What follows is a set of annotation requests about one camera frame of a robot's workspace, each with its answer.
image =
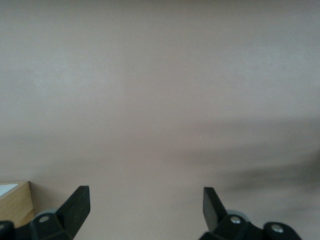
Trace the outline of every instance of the silver bolt head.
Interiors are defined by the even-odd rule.
[[[233,222],[234,224],[239,224],[239,223],[241,223],[240,218],[238,218],[237,216],[232,216],[232,217],[230,218],[230,220],[231,220],[231,222]]]
[[[49,220],[49,217],[48,216],[43,216],[43,217],[41,217],[40,219],[39,219],[39,223],[44,223],[44,222],[46,222],[46,221],[48,221]]]
[[[282,234],[282,233],[284,232],[284,229],[283,229],[280,225],[278,225],[278,224],[272,224],[272,225],[271,225],[271,228],[272,228],[272,230],[275,231],[276,233]]]

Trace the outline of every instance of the wall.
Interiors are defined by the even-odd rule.
[[[0,181],[76,239],[198,239],[204,186],[320,235],[317,1],[2,1]]]

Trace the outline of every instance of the black plastic bracket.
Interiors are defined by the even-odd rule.
[[[43,213],[18,228],[0,221],[0,240],[72,240],[89,212],[89,186],[79,186],[55,213]]]
[[[203,215],[209,232],[200,240],[302,240],[286,224],[267,222],[260,229],[239,215],[228,214],[212,187],[203,190]]]

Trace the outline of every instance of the screw head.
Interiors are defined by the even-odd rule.
[[[233,222],[234,224],[239,224],[239,223],[241,223],[240,218],[238,218],[237,216],[232,216],[232,217],[230,218],[230,220],[231,220],[231,222]]]
[[[282,233],[284,232],[284,229],[283,229],[280,225],[278,225],[278,224],[272,224],[272,225],[271,225],[271,228],[272,228],[272,230],[275,231],[276,233],[282,234]]]
[[[49,217],[48,216],[43,216],[43,217],[41,217],[40,219],[39,219],[39,223],[44,223],[44,222],[46,222],[46,221],[48,221],[49,220]]]

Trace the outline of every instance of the white surface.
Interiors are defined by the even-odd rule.
[[[19,184],[3,184],[3,185],[1,185],[1,183],[0,183],[0,197],[18,185]]]
[[[77,240],[197,240],[204,186],[320,236],[319,1],[2,1],[0,181],[90,185]]]

